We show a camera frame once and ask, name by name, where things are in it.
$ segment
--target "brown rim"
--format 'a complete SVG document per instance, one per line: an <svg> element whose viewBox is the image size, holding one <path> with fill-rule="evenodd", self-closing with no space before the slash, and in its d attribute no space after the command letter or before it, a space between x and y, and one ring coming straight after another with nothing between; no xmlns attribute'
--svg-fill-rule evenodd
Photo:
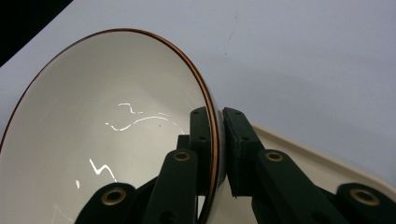
<svg viewBox="0 0 396 224"><path fill-rule="evenodd" d="M159 35L155 35L153 33L143 31L143 30L138 30L138 29L131 29L131 28L118 28L118 29L110 29L110 30L104 30L92 35L85 36L81 38L80 40L76 41L66 49L62 50L60 53L58 53L53 59L51 59L41 70L40 72L35 76L35 78L32 80L32 82L29 84L27 89L24 91L23 95L21 96L20 100L18 101L17 105L14 108L14 111L12 112L12 115L8 121L7 127L5 129L5 132L3 134L2 141L0 143L0 153L3 148L4 141L6 139L7 131L10 126L10 123L12 119L14 118L15 112L18 109L21 100L23 99L24 95L26 92L30 89L32 84L35 82L37 77L41 74L41 72L46 69L46 67L51 64L55 59L58 58L61 54L63 54L65 51L68 49L74 47L76 44L91 38L93 36L101 35L101 34L106 34L106 33L114 33L114 32L131 32L131 33L138 33L141 35L147 35L151 38L154 38L162 43L164 43L168 48L170 48L174 53L176 53L182 60L183 62L190 68L191 72L193 73L195 79L198 82L198 85L202 91L202 94L205 99L206 107L207 107L207 113L209 116L209 121L210 121L210 132L211 132L211 141L212 141L212 158L211 158L211 168L210 168L210 181L209 181L209 186L208 186L208 191L205 196L205 201L203 205L203 209L201 211L201 214L199 216L198 223L206 223L207 219L209 217L209 213L212 207L212 203L215 198L216 190L217 190L217 182L218 182L218 174L219 174L219 128L217 124L217 117L216 117L216 111L215 107L213 106L213 101L210 97L209 90L207 89L206 84L204 83L203 78L201 77L200 73L198 72L197 68L194 66L194 64L190 61L190 59L175 45L164 39L163 37Z"/></svg>

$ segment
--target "beige tray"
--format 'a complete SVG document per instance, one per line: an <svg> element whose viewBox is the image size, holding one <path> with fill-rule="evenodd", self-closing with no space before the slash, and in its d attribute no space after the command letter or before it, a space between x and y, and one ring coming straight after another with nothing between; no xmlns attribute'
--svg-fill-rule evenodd
<svg viewBox="0 0 396 224"><path fill-rule="evenodd" d="M341 184L358 182L378 189L396 201L396 189L383 181L326 158L310 148L299 146L282 136L254 125L253 128L266 148L287 153L317 186L335 193ZM228 179L224 181L218 197L219 204L212 211L211 223L257 223L250 206L251 198L233 198Z"/></svg>

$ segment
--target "white bowl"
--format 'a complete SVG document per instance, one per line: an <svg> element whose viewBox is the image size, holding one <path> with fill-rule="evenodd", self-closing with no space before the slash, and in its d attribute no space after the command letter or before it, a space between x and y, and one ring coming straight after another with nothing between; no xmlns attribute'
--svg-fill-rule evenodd
<svg viewBox="0 0 396 224"><path fill-rule="evenodd" d="M190 112L206 106L212 136L207 220L219 184L219 114L192 62L165 39L115 29L71 45L36 76L7 126L0 158L2 223L74 223L112 182L158 175Z"/></svg>

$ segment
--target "brass ring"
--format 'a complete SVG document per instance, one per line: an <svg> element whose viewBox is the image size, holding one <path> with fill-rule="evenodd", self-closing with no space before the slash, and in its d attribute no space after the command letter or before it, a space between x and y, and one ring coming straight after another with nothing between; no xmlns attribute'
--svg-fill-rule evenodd
<svg viewBox="0 0 396 224"><path fill-rule="evenodd" d="M283 161L283 156L277 152L267 152L265 153L265 158L268 161Z"/></svg>
<svg viewBox="0 0 396 224"><path fill-rule="evenodd" d="M122 202L126 197L126 191L122 188L114 188L106 191L102 196L102 203L105 205L115 205Z"/></svg>
<svg viewBox="0 0 396 224"><path fill-rule="evenodd" d="M365 189L352 189L349 193L350 196L352 196L352 198L356 201L369 206L379 206L379 204L381 203L378 197L376 197L372 192Z"/></svg>
<svg viewBox="0 0 396 224"><path fill-rule="evenodd" d="M176 152L174 154L175 161L187 161L190 159L190 157L191 157L190 153L183 152L183 151Z"/></svg>

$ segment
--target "ceramic bowl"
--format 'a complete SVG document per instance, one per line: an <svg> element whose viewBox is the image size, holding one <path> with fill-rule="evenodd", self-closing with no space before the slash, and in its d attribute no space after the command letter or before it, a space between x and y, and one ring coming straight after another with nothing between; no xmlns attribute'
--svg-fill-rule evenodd
<svg viewBox="0 0 396 224"><path fill-rule="evenodd" d="M112 182L158 175L190 112L206 106L212 158L201 200L208 218L221 182L219 111L198 70L160 36L133 29L89 35L51 60L16 107L2 140L2 223L74 223Z"/></svg>

